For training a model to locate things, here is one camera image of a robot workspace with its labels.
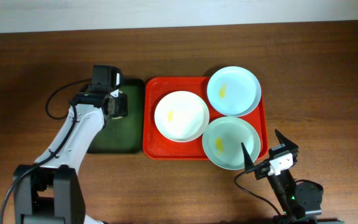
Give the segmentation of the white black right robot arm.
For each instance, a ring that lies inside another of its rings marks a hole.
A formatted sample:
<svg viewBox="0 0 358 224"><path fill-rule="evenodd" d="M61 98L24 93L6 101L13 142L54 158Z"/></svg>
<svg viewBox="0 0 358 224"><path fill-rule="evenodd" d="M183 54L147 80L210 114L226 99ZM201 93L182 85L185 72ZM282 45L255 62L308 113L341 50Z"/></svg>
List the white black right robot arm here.
<svg viewBox="0 0 358 224"><path fill-rule="evenodd" d="M290 168L297 163L299 147L277 129L275 135L280 145L269 149L269 157L257 165L252 162L245 145L241 144L245 168L235 176L234 183L239 189L266 202L276 211L272 223L317 223L316 217L322 214L323 186L310 180L293 178ZM257 180L268 180L282 212L266 198L237 183L239 177L251 172Z"/></svg>

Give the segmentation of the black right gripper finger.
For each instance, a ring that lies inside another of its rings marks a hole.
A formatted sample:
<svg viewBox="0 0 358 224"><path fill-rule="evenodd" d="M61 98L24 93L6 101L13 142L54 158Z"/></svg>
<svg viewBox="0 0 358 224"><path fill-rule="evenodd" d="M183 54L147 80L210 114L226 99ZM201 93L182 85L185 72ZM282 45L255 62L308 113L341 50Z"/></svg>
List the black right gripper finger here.
<svg viewBox="0 0 358 224"><path fill-rule="evenodd" d="M245 144L241 143L242 152L244 155L244 171L246 173L250 173L254 171L254 163L252 162L252 159L250 158L250 155L247 151L247 148L245 147Z"/></svg>
<svg viewBox="0 0 358 224"><path fill-rule="evenodd" d="M297 149L297 145L285 137L278 129L275 129L275 135L280 144L284 144L289 149Z"/></svg>

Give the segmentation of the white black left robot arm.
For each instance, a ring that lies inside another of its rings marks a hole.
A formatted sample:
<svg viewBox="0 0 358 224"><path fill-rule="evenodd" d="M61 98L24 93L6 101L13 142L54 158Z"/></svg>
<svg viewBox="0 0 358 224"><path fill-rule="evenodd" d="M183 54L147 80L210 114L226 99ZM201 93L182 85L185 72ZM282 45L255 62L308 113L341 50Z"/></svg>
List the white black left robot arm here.
<svg viewBox="0 0 358 224"><path fill-rule="evenodd" d="M116 117L127 116L120 69L95 65L92 79L70 101L65 122L32 165L19 165L7 196L14 197L16 223L96 223L86 213L78 180L94 137Z"/></svg>

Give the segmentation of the light green plate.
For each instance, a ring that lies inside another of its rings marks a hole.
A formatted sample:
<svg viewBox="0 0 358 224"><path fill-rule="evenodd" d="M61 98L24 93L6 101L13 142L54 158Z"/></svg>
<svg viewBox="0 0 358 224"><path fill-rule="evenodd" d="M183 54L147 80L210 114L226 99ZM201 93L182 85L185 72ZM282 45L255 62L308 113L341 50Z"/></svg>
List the light green plate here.
<svg viewBox="0 0 358 224"><path fill-rule="evenodd" d="M252 162L262 150L260 137L254 127L240 118L222 117L212 121L202 137L202 146L207 158L220 168L241 170L244 168L246 147Z"/></svg>

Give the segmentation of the white plate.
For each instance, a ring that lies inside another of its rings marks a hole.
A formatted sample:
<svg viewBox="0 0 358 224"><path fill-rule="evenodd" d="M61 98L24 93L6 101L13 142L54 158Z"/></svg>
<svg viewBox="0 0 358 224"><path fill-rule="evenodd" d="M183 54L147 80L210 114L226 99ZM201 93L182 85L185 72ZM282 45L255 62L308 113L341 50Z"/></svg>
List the white plate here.
<svg viewBox="0 0 358 224"><path fill-rule="evenodd" d="M200 96L190 91L174 91L156 105L157 130L174 142L190 142L200 137L209 124L209 109Z"/></svg>

